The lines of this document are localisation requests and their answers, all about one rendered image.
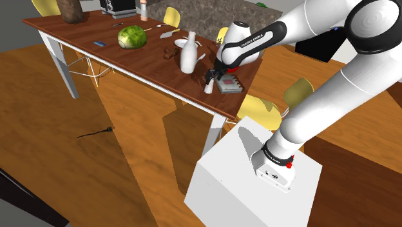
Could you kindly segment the black cabinet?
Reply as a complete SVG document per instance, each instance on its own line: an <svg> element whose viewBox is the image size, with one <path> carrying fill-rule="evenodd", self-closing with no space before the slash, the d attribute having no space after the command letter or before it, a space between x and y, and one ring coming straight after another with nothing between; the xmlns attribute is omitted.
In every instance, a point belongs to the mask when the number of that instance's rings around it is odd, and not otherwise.
<svg viewBox="0 0 402 227"><path fill-rule="evenodd" d="M328 63L346 39L345 29L336 27L316 37L297 42L295 52Z"/></svg>

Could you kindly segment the white bottle vase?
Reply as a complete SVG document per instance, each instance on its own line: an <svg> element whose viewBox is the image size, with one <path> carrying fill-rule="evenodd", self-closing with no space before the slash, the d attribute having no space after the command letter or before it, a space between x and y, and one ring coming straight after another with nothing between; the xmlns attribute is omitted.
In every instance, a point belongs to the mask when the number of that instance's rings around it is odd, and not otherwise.
<svg viewBox="0 0 402 227"><path fill-rule="evenodd" d="M197 59L197 47L195 44L195 32L189 32L187 41L180 54L180 69L185 74L192 74Z"/></svg>

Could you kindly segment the spiral notebook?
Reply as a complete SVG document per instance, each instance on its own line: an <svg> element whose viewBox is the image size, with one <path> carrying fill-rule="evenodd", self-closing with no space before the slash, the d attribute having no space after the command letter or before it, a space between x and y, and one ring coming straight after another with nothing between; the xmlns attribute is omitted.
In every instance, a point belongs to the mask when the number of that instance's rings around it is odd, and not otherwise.
<svg viewBox="0 0 402 227"><path fill-rule="evenodd" d="M215 79L215 82L222 94L241 93L244 89L243 85L234 74L225 74L220 79Z"/></svg>

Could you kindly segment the brown trunk-shaped vase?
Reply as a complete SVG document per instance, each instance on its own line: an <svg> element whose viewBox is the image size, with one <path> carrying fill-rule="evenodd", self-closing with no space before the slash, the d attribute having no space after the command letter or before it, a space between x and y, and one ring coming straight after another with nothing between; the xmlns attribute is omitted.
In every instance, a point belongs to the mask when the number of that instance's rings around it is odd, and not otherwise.
<svg viewBox="0 0 402 227"><path fill-rule="evenodd" d="M80 23L84 14L79 0L56 0L62 18L66 23Z"/></svg>

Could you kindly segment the brown figure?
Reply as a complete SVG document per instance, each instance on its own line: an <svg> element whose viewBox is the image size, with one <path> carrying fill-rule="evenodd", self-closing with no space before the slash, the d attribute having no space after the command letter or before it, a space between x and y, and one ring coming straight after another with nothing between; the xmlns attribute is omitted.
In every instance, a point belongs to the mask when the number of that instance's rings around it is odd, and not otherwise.
<svg viewBox="0 0 402 227"><path fill-rule="evenodd" d="M180 48L174 48L174 49L170 50L168 47L165 47L163 58L168 60L168 59L171 59L172 57L178 55L179 53L180 53Z"/></svg>

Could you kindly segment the green lettuce head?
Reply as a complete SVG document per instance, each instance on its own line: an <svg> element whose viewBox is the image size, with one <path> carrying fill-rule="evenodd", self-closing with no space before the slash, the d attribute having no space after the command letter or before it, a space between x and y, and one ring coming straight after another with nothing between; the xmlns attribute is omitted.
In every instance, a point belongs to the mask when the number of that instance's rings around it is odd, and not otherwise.
<svg viewBox="0 0 402 227"><path fill-rule="evenodd" d="M147 43L146 32L137 25L123 28L117 35L118 44L123 49L142 48Z"/></svg>

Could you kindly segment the black appliance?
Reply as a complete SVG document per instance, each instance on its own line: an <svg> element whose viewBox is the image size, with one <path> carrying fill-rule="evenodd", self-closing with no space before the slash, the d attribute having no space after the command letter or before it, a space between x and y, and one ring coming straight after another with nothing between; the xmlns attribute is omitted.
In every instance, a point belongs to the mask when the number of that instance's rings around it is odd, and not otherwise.
<svg viewBox="0 0 402 227"><path fill-rule="evenodd" d="M122 15L136 14L135 0L99 0L103 14Z"/></svg>

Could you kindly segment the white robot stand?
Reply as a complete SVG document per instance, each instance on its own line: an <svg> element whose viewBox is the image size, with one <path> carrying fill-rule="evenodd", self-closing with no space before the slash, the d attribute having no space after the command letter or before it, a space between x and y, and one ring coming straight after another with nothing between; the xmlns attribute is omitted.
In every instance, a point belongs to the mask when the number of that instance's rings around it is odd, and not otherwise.
<svg viewBox="0 0 402 227"><path fill-rule="evenodd" d="M296 152L296 176L281 191L250 160L271 135L245 117L197 161L184 202L206 227L307 227L322 166Z"/></svg>

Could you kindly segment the white plate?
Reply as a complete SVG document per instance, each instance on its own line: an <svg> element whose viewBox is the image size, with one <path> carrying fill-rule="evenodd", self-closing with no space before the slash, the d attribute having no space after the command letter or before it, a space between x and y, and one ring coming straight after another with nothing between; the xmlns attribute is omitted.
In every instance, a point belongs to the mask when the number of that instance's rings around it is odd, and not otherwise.
<svg viewBox="0 0 402 227"><path fill-rule="evenodd" d="M179 48L183 48L186 43L187 43L187 39L177 39L174 41L174 44Z"/></svg>

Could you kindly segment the grey stone counter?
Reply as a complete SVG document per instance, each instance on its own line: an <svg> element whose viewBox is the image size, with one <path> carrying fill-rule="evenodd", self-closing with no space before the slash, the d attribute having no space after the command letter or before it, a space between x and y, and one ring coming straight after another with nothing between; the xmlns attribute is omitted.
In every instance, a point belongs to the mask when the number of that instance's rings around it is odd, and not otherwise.
<svg viewBox="0 0 402 227"><path fill-rule="evenodd" d="M271 24L282 12L246 0L146 0L148 17L163 21L167 7L180 14L179 29L214 41L223 27L233 21L250 26L251 33Z"/></svg>

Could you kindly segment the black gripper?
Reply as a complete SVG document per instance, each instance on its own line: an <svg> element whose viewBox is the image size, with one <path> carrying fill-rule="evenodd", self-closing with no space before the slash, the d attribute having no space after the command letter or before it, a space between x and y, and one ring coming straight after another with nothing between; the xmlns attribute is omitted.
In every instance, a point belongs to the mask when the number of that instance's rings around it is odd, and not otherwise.
<svg viewBox="0 0 402 227"><path fill-rule="evenodd" d="M208 70L205 74L206 84L209 84L212 79L218 82L221 80L222 76L227 72L227 65L216 59L214 62L213 70Z"/></svg>

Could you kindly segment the brown table with white legs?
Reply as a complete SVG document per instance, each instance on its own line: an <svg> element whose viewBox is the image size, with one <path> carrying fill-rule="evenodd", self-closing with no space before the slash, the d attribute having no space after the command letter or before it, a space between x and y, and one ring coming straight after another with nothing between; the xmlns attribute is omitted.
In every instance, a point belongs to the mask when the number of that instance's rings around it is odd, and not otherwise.
<svg viewBox="0 0 402 227"><path fill-rule="evenodd" d="M172 37L160 39L164 32L173 30L172 26L157 28L158 21L148 19L141 21L138 15L124 19L113 19L101 11L84 13L84 19L79 24L65 23L61 16L52 15L23 19L23 23L36 28L41 35L67 89L73 98L78 93L73 83L68 65L62 54L61 45L68 46L92 59L103 63L119 72L146 83L164 93L191 104L213 115L213 120L206 137L204 152L210 150L219 136L226 119L234 119L250 89L254 77L262 63L258 58L255 62L241 66L236 75L244 86L239 94L221 94L218 89L213 93L204 92L204 76L213 67L217 48L212 41L197 36L202 46L198 47L200 54L206 54L201 59L191 75L181 72L179 58L166 60L163 58L165 47L173 46L174 40L185 36L181 30ZM111 27L118 23L123 25ZM117 41L120 29L128 25L139 25L141 28L152 28L148 31L148 41L142 48L136 50L122 49ZM98 46L95 41L106 43Z"/></svg>

